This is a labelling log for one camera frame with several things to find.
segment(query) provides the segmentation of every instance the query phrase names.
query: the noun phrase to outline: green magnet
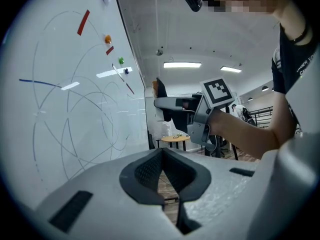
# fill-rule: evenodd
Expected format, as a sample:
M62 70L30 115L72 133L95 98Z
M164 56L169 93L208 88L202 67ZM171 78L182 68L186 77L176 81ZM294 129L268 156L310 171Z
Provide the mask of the green magnet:
M120 65L122 65L123 63L125 63L125 60L124 60L124 58L119 58L119 63L120 63Z

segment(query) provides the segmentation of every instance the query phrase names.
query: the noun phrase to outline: table leg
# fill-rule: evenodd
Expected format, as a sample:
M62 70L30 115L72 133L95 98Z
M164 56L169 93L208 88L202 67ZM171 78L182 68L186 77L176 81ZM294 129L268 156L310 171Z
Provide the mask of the table leg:
M234 153L235 160L239 160L239 159L238 159L238 154L237 154L236 146L233 145L233 144L232 144L232 149L233 149L233 153Z
M216 143L215 143L215 154L214 157L221 158L221 149L220 149L220 137L216 136Z

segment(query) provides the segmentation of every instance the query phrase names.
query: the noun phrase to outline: blue line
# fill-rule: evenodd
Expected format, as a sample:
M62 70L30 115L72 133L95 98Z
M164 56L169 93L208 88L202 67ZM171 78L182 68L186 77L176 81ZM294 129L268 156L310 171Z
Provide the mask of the blue line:
M26 79L19 79L19 81L21 82L28 82L28 83L37 83L37 84L43 84L43 85L48 85L48 86L54 86L54 87L59 87L62 88L61 86L52 84L52 83L48 83L48 82L41 82L41 81L32 81L32 80L26 80Z

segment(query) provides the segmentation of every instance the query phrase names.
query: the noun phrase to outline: orange magnet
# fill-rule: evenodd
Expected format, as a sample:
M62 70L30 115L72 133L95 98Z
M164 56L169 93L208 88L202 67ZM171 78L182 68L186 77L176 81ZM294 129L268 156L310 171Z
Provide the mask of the orange magnet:
M107 35L104 39L105 43L106 44L111 44L112 43L112 39L111 39L111 36L110 35Z

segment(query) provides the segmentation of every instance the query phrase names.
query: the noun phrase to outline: bracelet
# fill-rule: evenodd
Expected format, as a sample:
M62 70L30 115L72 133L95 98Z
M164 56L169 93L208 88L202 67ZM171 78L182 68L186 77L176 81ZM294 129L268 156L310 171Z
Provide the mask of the bracelet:
M297 37L297 38L295 38L293 40L290 40L290 42L292 42L293 44L296 44L296 43L302 41L306 37L306 35L308 33L308 30L309 30L309 25L308 25L308 23L306 21L305 22L305 28L304 28L304 31L302 32L302 34L299 37Z

